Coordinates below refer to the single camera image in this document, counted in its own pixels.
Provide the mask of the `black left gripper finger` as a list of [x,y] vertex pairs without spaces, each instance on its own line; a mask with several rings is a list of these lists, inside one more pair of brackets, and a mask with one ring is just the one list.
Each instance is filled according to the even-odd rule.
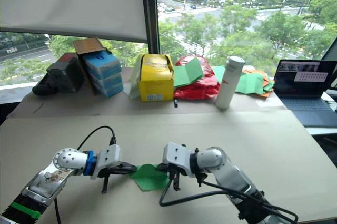
[[109,180],[110,175],[106,174],[104,176],[104,181],[103,181],[103,187],[102,187],[102,194],[106,194],[107,193],[107,187],[108,187],[108,180]]
[[120,164],[120,173],[121,174],[131,174],[137,171],[137,166],[127,163],[127,162],[122,162]]

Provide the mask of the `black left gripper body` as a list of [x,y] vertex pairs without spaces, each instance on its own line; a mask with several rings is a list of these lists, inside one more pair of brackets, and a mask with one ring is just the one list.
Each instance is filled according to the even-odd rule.
[[103,168],[98,173],[98,177],[105,178],[105,177],[110,176],[111,174],[125,174],[124,163],[121,163],[115,167]]

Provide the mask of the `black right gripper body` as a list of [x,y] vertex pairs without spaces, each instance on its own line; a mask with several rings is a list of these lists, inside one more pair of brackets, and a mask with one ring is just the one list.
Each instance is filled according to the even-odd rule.
[[185,175],[185,170],[175,164],[165,164],[165,171],[168,172],[170,180],[178,179],[180,175]]

